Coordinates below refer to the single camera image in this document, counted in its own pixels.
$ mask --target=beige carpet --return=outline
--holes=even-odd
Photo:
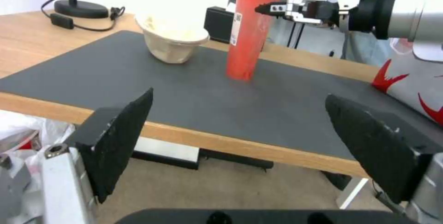
[[[114,193],[99,206],[98,223],[114,223],[144,208],[337,209],[340,191],[319,171],[285,164],[261,169],[201,161],[199,170],[131,159]],[[350,209],[386,210],[370,183]]]

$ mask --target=silver cylinder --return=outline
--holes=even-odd
[[[389,20],[389,37],[408,38],[416,14],[421,14],[418,9],[423,6],[420,4],[421,0],[395,0]]]
[[[418,41],[443,42],[443,0],[426,0],[417,31]]]

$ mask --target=table leg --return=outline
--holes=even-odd
[[[353,177],[335,201],[337,202],[338,207],[340,209],[346,209],[367,181],[367,178]]]

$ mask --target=lamp base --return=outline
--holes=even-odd
[[[108,9],[102,5],[84,1],[77,1],[76,6],[70,5],[68,0],[58,0],[54,3],[57,13],[90,19],[107,18]]]

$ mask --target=barcode sticker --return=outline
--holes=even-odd
[[[240,25],[241,24],[242,24],[242,14],[235,13],[234,14],[234,21],[232,22],[231,41],[230,41],[230,43],[234,46],[237,46],[238,33],[240,32]]]

